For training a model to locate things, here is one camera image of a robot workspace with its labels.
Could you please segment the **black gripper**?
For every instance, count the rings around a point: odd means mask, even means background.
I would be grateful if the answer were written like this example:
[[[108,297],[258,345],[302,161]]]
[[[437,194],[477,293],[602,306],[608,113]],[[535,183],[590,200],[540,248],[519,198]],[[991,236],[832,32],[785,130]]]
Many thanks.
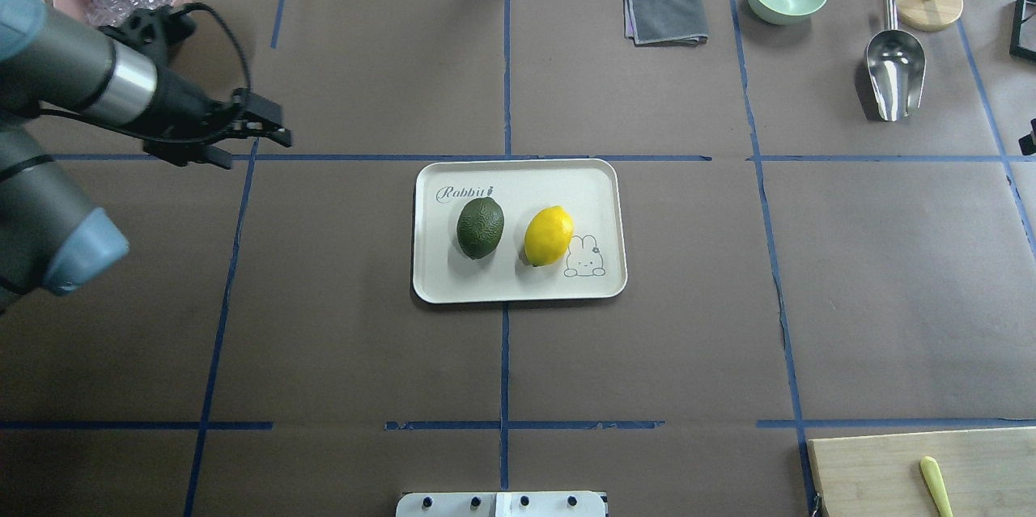
[[[232,130],[238,122],[262,130]],[[178,71],[159,68],[159,85],[142,115],[142,149],[177,167],[212,164],[231,169],[233,155],[215,146],[227,138],[269,138],[292,147],[295,137],[282,128],[280,104],[247,88],[235,89],[230,100],[210,98]]]

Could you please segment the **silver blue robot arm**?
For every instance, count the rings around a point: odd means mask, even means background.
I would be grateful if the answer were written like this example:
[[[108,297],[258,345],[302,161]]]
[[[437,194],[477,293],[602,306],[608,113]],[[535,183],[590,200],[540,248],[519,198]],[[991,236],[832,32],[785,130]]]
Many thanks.
[[[37,290],[66,296],[120,261],[130,243],[60,166],[57,125],[110,131],[177,167],[230,169],[230,138],[293,143],[280,104],[253,90],[244,50],[229,27],[244,85],[228,100],[174,70],[170,57],[195,31],[204,3],[139,9],[92,28],[41,0],[2,0],[1,278],[7,310]]]

